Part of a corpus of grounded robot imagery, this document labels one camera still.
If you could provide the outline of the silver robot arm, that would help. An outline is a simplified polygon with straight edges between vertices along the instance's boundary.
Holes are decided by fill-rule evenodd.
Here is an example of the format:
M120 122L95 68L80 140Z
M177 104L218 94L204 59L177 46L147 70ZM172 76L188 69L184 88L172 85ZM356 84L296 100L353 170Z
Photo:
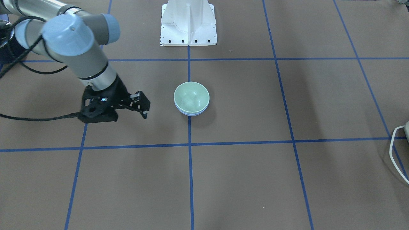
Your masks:
M147 118L149 99L142 91L128 92L101 49L101 45L114 43L120 37L120 26L114 16L93 14L58 0L2 0L1 14L19 16L13 24L4 26L4 48L12 61L1 71L2 77L16 64L43 75L70 68L85 86L79 112L45 119L1 114L2 118L31 122L77 118L85 124L116 122L118 109L136 111ZM31 51L64 67L50 72L30 68L22 60Z

